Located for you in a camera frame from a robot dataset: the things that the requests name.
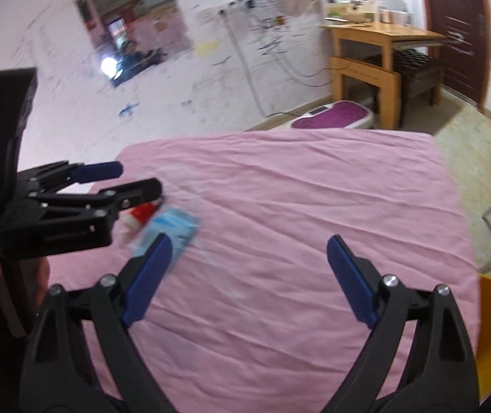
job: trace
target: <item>table top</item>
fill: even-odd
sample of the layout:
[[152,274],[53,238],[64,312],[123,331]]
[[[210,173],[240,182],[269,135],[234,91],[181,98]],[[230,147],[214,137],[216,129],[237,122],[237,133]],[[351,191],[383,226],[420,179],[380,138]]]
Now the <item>table top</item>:
[[[158,177],[168,206],[201,219],[130,330],[181,413],[322,410],[369,335],[327,263],[333,234],[409,287],[449,284],[477,343],[468,222],[431,136],[288,129],[153,141],[118,159],[121,179],[95,191]],[[75,289],[118,273],[132,254],[122,228],[117,222],[107,248],[52,256],[52,283]],[[400,380],[414,326],[383,395]],[[115,394],[86,327],[99,379]]]
[[435,40],[445,38],[443,34],[413,28],[410,26],[402,26],[399,24],[371,22],[371,23],[356,23],[356,24],[325,24],[326,29],[336,30],[337,33],[371,33],[378,36],[383,36],[389,40],[404,41],[404,40]]

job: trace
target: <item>brown door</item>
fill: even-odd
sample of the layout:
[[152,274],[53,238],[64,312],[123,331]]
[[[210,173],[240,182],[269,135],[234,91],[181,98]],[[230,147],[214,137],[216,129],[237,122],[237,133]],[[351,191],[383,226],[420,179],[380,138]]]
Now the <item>brown door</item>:
[[426,7],[428,29],[449,40],[440,52],[445,85],[480,103],[489,60],[483,0],[427,0]]

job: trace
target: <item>screw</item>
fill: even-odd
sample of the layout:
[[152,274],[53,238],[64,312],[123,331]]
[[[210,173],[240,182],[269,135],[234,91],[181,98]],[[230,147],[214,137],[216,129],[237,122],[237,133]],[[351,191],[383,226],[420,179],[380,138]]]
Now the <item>screw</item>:
[[113,287],[117,282],[117,277],[115,275],[105,275],[100,279],[100,285],[102,287]]
[[399,279],[395,275],[385,275],[383,277],[383,283],[387,287],[396,287],[399,285]]
[[54,286],[51,286],[51,288],[48,290],[48,293],[55,297],[56,295],[60,295],[62,293],[62,286],[59,284],[55,284]]
[[437,286],[437,293],[443,297],[450,295],[450,287],[446,284],[439,284]]

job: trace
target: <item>door frame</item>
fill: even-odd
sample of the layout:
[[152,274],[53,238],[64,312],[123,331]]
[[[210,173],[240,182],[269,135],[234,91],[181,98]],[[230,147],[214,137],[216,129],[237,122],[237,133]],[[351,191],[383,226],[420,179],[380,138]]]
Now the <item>door frame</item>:
[[[483,18],[484,18],[484,36],[486,43],[486,52],[484,57],[484,76],[483,85],[481,88],[481,102],[477,104],[477,110],[485,112],[486,101],[489,96],[490,70],[491,70],[491,5],[490,0],[482,0],[483,2]],[[424,0],[425,16],[427,29],[431,28],[431,5],[429,0]]]

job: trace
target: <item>light blue pouch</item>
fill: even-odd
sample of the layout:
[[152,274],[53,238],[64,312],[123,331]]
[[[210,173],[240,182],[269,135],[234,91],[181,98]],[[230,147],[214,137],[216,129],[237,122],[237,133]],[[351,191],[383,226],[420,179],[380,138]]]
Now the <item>light blue pouch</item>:
[[173,265],[198,230],[200,219],[186,211],[169,207],[153,217],[144,227],[135,256],[142,256],[154,242],[158,234],[165,233],[173,243]]

